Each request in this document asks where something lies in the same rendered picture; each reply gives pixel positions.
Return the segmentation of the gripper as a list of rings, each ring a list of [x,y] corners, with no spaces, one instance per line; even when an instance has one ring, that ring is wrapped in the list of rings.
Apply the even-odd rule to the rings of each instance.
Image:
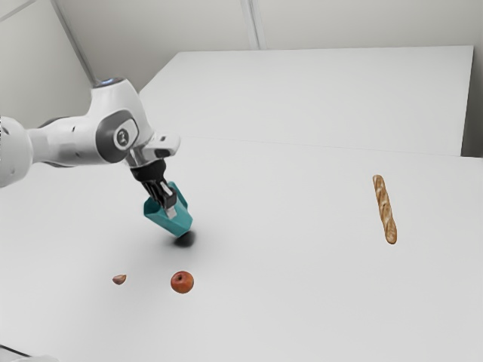
[[[158,198],[168,219],[173,219],[177,212],[177,193],[165,182],[166,163],[158,159],[152,163],[130,169],[136,181],[140,182],[151,198]]]

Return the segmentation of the teal faceted mug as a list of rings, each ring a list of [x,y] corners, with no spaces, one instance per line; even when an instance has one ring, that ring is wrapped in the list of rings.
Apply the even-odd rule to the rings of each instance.
[[[188,211],[188,203],[176,183],[168,182],[168,187],[177,196],[177,202],[173,206],[174,215],[167,215],[165,210],[152,198],[145,201],[143,214],[147,219],[178,238],[190,230],[192,216]]]

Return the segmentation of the red apple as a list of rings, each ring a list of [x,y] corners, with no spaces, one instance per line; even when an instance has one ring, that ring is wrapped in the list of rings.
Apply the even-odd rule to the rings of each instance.
[[[178,271],[171,277],[171,289],[176,293],[188,293],[194,287],[194,283],[194,277],[187,271]]]

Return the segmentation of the baguette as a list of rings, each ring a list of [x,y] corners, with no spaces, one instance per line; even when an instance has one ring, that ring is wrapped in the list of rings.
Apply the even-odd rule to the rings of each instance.
[[[397,242],[397,227],[384,178],[381,175],[374,175],[373,184],[386,241],[394,245]]]

